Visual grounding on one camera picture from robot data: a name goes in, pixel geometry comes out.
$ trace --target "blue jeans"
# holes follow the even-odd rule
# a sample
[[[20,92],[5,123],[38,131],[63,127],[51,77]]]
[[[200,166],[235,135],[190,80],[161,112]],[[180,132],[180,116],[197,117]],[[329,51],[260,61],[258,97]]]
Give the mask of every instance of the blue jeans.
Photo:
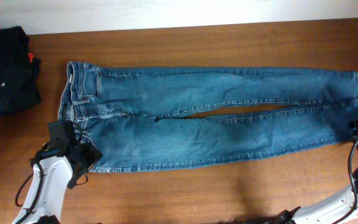
[[[102,153],[94,172],[187,169],[348,141],[358,72],[307,68],[100,68],[69,62],[59,119]],[[229,106],[275,111],[185,118]]]

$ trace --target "white wall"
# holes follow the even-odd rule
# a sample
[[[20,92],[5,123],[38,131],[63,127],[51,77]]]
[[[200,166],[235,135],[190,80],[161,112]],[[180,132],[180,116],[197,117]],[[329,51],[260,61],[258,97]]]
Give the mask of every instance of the white wall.
[[[358,0],[0,0],[28,34],[358,17]]]

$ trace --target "denim fabric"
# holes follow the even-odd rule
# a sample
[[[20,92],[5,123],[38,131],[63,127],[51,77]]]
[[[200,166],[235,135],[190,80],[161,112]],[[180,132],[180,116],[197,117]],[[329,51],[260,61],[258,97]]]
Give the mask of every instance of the denim fabric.
[[[347,141],[358,72],[307,68],[100,68],[69,62],[59,119],[102,153],[93,172],[186,169]],[[185,118],[228,106],[275,111]]]

